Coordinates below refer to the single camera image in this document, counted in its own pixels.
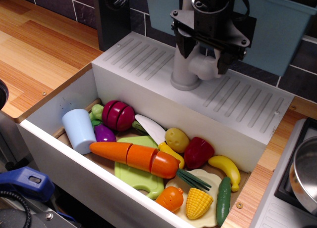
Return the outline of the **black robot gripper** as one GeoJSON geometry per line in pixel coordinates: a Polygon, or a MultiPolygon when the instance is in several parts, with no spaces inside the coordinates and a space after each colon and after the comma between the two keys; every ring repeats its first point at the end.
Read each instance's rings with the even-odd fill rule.
{"type": "Polygon", "coordinates": [[[251,45],[251,39],[235,26],[249,18],[249,0],[189,0],[189,4],[189,9],[170,13],[180,54],[187,58],[197,42],[219,49],[218,74],[225,74],[251,45]]]}

